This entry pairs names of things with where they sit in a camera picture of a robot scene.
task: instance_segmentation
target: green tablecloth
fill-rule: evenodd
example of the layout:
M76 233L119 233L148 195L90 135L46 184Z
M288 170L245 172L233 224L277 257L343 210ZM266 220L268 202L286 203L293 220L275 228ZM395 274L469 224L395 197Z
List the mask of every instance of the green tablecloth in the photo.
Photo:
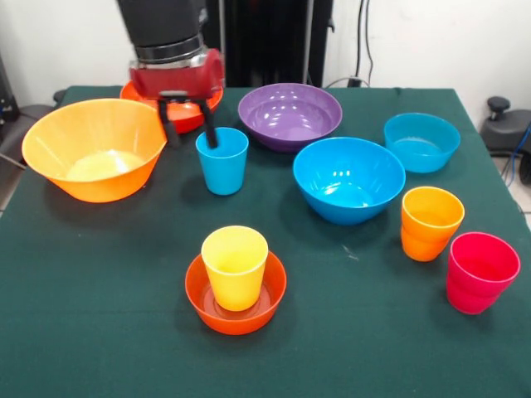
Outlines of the green tablecloth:
M292 155L252 143L231 197L204 186L194 139L166 148L145 189L116 203L74 200L26 171L0 220L0 396L531 396L531 236L453 90L331 90L335 135L382 143L394 114L451 121L462 142L430 175L465 204L464 231L520 253L519 278L484 314L446 301L447 251L429 264L400 246L400 200L360 226L316 216ZM71 88L65 103L116 96ZM228 89L220 126L241 127ZM228 337L205 327L184 293L188 264L220 226L256 228L284 261L288 289L271 323Z

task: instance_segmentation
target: red bowl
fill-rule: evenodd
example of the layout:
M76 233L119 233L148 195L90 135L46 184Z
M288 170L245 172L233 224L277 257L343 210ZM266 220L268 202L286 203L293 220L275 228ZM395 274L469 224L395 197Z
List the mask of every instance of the red bowl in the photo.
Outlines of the red bowl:
M227 311L216 303L201 255L188 267L184 282L188 299L201 320L215 331L231 335L251 333L266 325L279 306L286 285L284 266L271 252L265 261L260 297L245 311Z
M120 91L119 97L125 100L139 101L153 108L157 109L157 101L154 99L145 99L134 88L133 82L130 81ZM207 99L208 108L215 112L217 106L222 101L223 89L217 91L210 99ZM204 122L204 117L199 109L199 106L190 102L178 104L176 102L168 105L168 117L173 122L175 129L179 134L189 133L197 129Z

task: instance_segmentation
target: yellow cup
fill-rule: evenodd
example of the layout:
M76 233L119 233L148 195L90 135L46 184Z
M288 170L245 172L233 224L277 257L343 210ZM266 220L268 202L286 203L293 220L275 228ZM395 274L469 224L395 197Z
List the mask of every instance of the yellow cup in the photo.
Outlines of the yellow cup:
M205 239L201 256L221 307L243 311L256 303L268 253L266 238L246 226L226 226Z

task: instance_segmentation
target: pink cup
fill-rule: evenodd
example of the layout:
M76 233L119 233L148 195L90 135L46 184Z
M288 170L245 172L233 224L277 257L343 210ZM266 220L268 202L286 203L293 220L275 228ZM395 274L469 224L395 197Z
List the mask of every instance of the pink cup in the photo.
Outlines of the pink cup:
M450 247L446 294L462 313L482 313L520 272L518 253L507 242L483 232L457 236Z

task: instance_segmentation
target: purple bowl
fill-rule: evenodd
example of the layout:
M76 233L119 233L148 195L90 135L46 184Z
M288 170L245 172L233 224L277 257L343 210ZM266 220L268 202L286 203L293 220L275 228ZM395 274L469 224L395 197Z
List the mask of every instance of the purple bowl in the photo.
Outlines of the purple bowl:
M312 85L279 83L251 91L238 105L251 135L278 152L297 152L341 123L339 102Z

